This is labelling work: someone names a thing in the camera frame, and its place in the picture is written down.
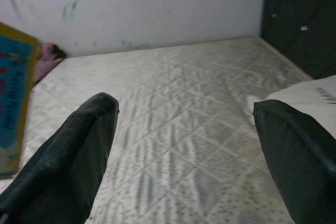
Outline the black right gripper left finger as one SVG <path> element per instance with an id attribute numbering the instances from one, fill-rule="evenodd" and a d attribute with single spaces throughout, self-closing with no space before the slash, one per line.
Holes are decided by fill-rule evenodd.
<path id="1" fill-rule="evenodd" d="M 2 192 L 1 223 L 85 223 L 118 114 L 118 101 L 103 92 L 72 112 Z"/>

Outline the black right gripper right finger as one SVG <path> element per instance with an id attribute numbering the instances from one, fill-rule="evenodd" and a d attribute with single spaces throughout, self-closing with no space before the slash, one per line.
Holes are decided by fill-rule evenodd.
<path id="1" fill-rule="evenodd" d="M 335 223 L 335 139 L 313 117 L 278 101 L 254 104 L 271 177 L 295 223 Z"/>

